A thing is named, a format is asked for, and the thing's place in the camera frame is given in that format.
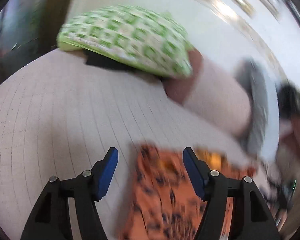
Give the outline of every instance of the black object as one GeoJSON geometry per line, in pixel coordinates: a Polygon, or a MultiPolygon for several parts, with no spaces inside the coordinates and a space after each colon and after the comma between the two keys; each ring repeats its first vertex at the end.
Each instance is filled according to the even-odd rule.
{"type": "Polygon", "coordinates": [[[282,85],[278,92],[278,105],[280,118],[300,117],[300,92],[289,83],[282,85]]]}
{"type": "Polygon", "coordinates": [[[280,239],[271,212],[250,177],[240,181],[211,172],[190,147],[183,151],[183,162],[196,194],[208,201],[194,240],[220,238],[228,197],[234,197],[229,240],[280,239]]]}
{"type": "Polygon", "coordinates": [[[278,206],[278,212],[283,209],[290,211],[292,208],[292,197],[296,190],[297,180],[293,179],[287,185],[286,184],[277,184],[270,179],[268,179],[269,185],[271,188],[276,189],[277,197],[275,199],[267,198],[264,196],[265,201],[271,205],[278,206]]]}
{"type": "Polygon", "coordinates": [[[103,56],[96,52],[93,52],[88,49],[83,50],[85,55],[87,55],[86,65],[101,67],[109,70],[117,70],[117,71],[127,71],[127,72],[140,72],[140,70],[133,68],[131,66],[125,65],[118,61],[115,61],[109,57],[103,56]]]}
{"type": "Polygon", "coordinates": [[[51,177],[30,213],[21,240],[73,240],[69,197],[74,197],[82,240],[107,240],[94,201],[106,195],[117,163],[118,150],[111,147],[91,171],[63,181],[51,177]]]}
{"type": "MultiPolygon", "coordinates": [[[[228,179],[199,161],[191,148],[183,161],[196,194],[208,201],[194,240],[219,240],[227,197],[234,197],[229,240],[279,240],[279,232],[257,186],[250,177],[228,179]]],[[[74,179],[51,177],[27,220],[21,240],[73,240],[68,198],[74,197],[82,240],[107,240],[94,201],[106,195],[118,162],[118,151],[110,148],[102,161],[74,179]]]]}

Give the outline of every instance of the gray cloth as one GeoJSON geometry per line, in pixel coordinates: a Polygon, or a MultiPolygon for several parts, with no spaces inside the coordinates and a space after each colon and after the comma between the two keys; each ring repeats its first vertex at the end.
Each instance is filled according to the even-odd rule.
{"type": "Polygon", "coordinates": [[[277,92],[267,71],[253,61],[250,65],[253,108],[247,152],[258,155],[263,161],[274,161],[279,140],[277,92]]]}

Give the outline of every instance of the green checkered fabric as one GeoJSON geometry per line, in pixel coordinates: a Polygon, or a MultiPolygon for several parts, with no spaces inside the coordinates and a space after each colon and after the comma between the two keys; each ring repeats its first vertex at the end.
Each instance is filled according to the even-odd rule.
{"type": "Polygon", "coordinates": [[[186,30],[140,6],[109,6],[74,17],[58,34],[62,50],[89,49],[160,76],[187,77],[186,30]]]}

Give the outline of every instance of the brown pillow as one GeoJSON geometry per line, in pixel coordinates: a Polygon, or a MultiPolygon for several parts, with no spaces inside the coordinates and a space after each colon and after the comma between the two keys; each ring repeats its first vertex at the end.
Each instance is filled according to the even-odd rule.
{"type": "Polygon", "coordinates": [[[189,51],[193,76],[167,80],[167,96],[235,137],[245,135],[251,121],[250,99],[229,73],[198,50],[189,51]]]}

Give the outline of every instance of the person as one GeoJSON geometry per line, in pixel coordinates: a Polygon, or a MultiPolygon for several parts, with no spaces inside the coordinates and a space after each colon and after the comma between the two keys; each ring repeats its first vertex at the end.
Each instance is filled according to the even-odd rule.
{"type": "Polygon", "coordinates": [[[293,207],[280,230],[282,238],[289,239],[300,226],[300,91],[290,83],[282,85],[278,105],[280,135],[276,164],[283,183],[297,179],[293,207]]]}

